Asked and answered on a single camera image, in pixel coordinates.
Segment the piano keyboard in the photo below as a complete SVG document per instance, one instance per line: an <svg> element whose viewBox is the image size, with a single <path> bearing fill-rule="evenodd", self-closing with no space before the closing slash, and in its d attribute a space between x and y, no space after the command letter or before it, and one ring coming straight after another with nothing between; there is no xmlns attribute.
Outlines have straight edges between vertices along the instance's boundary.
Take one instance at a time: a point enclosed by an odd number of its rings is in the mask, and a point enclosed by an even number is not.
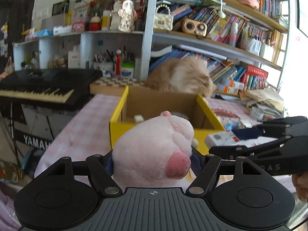
<svg viewBox="0 0 308 231"><path fill-rule="evenodd" d="M16 90L0 90L0 96L28 99L42 102L65 103L74 89L71 88L20 88Z"/></svg>

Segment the pink plush nose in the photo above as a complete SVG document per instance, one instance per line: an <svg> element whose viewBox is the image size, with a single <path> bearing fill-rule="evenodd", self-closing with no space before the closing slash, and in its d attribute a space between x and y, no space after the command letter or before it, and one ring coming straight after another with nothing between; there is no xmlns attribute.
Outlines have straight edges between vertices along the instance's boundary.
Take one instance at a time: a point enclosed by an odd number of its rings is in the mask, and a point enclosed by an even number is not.
<svg viewBox="0 0 308 231"><path fill-rule="evenodd" d="M175 151L167 162L166 176L169 179L182 179L187 175L189 168L189 157L181 151Z"/></svg>

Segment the cat's fur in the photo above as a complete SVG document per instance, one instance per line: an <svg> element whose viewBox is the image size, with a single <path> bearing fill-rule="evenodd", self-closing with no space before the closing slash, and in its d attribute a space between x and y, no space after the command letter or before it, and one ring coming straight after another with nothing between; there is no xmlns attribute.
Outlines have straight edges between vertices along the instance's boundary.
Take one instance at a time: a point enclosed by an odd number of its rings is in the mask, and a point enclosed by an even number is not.
<svg viewBox="0 0 308 231"><path fill-rule="evenodd" d="M216 85L209 77L207 61L196 57L172 58L149 75L146 86L160 91L201 94L210 98Z"/></svg>

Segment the yellow box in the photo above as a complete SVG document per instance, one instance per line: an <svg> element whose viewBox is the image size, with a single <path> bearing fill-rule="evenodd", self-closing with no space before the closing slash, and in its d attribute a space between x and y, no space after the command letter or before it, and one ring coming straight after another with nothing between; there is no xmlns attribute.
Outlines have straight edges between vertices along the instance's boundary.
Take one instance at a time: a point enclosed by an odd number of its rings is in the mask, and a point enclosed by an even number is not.
<svg viewBox="0 0 308 231"><path fill-rule="evenodd" d="M224 131L224 126L200 95L159 92L141 87L126 87L109 122L111 148L128 130L134 127L135 115L145 120L159 116L163 111L185 114L194 127L198 151L208 154L204 139L208 134Z"/></svg>

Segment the chessboard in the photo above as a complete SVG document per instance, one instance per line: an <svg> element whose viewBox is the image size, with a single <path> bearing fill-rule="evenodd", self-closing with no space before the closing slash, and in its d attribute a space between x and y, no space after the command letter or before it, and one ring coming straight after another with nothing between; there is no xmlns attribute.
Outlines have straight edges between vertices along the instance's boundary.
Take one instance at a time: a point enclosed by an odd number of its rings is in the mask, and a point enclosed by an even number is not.
<svg viewBox="0 0 308 231"><path fill-rule="evenodd" d="M121 96L126 86L144 87L144 82L137 79L101 77L90 84L90 94Z"/></svg>

